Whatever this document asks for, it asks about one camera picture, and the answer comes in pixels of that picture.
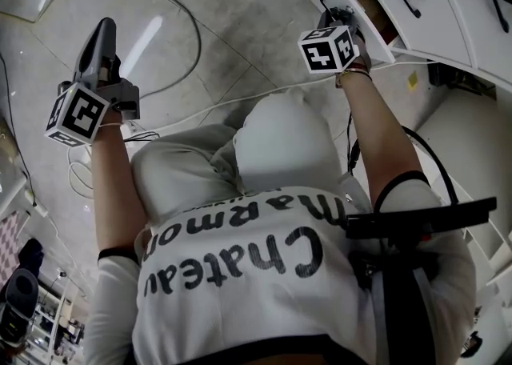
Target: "yellow sticker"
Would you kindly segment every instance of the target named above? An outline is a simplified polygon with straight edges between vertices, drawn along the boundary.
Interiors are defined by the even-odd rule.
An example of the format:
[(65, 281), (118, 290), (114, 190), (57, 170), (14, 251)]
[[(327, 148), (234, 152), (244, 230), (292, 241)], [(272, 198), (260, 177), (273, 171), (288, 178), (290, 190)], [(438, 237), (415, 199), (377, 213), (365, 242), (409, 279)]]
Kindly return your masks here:
[(418, 85), (418, 74), (416, 70), (410, 74), (410, 77), (407, 79), (407, 86), (409, 87), (409, 91), (414, 92), (416, 90), (416, 86)]

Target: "gray cable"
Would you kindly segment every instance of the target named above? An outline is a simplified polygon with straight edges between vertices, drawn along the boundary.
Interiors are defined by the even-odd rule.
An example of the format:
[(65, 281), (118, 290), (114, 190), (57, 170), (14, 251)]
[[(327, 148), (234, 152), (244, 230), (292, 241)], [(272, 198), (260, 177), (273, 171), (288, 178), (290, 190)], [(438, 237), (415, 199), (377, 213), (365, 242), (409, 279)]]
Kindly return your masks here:
[(182, 82), (183, 80), (185, 80), (189, 74), (192, 73), (192, 71), (195, 69), (195, 67), (198, 65), (199, 63), (199, 59), (201, 58), (201, 52), (202, 52), (202, 42), (201, 42), (201, 34), (199, 33), (199, 28), (198, 28), (198, 23), (196, 22), (194, 16), (192, 15), (192, 13), (189, 11), (189, 9), (183, 5), (179, 0), (170, 0), (172, 3), (174, 3), (176, 6), (178, 6), (179, 8), (181, 8), (182, 10), (184, 10), (190, 17), (190, 20), (192, 21), (192, 24), (194, 25), (194, 31), (195, 31), (195, 35), (196, 35), (196, 38), (198, 40), (198, 50), (196, 52), (196, 55), (195, 55), (195, 59), (194, 59), (194, 62), (192, 63), (192, 65), (190, 66), (190, 68), (185, 72), (185, 74), (183, 74), (182, 76), (180, 76), (178, 79), (176, 79), (174, 82), (170, 83), (169, 85), (167, 86), (164, 86), (158, 90), (153, 90), (152, 92), (150, 93), (146, 93), (144, 94), (142, 97), (141, 97), (141, 100), (144, 99), (144, 98), (147, 98), (148, 96), (151, 96), (153, 94), (158, 94), (160, 92), (163, 92), (164, 90), (167, 90), (167, 89), (170, 89), (171, 87), (173, 86), (176, 86), (178, 85), (180, 82)]

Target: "forearm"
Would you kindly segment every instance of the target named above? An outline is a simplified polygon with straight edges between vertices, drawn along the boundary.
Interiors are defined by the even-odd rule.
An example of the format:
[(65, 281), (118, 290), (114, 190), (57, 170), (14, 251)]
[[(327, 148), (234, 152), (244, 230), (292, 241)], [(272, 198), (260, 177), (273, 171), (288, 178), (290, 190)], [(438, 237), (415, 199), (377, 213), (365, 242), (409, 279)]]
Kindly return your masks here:
[(92, 146), (92, 171), (99, 250), (133, 247), (147, 217), (118, 126), (99, 129)]
[(375, 204), (393, 178), (422, 168), (412, 143), (371, 80), (364, 74), (345, 74), (342, 87), (352, 111), (371, 202)]

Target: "white cube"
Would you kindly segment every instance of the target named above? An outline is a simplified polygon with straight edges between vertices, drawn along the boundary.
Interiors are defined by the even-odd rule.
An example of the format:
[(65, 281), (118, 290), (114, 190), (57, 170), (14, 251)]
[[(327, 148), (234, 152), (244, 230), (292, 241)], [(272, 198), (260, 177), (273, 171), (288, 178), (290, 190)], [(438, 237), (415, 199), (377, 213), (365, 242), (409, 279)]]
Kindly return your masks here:
[(69, 147), (91, 144), (109, 105), (81, 83), (74, 83), (57, 97), (45, 136)]
[(343, 72), (359, 56), (358, 46), (352, 43), (348, 26), (302, 32), (298, 48), (311, 74)]

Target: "shirt sleeve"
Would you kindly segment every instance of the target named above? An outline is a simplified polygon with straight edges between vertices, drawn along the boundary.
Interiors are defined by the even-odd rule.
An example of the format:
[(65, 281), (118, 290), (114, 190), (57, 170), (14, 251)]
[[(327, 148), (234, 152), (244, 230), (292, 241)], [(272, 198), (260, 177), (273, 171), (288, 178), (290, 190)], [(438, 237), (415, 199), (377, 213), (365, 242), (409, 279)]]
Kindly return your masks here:
[(121, 365), (132, 352), (140, 266), (126, 256), (98, 261), (99, 278), (84, 342), (87, 365)]
[[(409, 178), (387, 191), (380, 211), (439, 206), (441, 202), (426, 180)], [(424, 277), (424, 283), (418, 283), (429, 312), (436, 363), (453, 364), (473, 327), (476, 303), (473, 259), (459, 230), (433, 235), (432, 239), (422, 241), (418, 249), (438, 255), (438, 274), (430, 281)]]

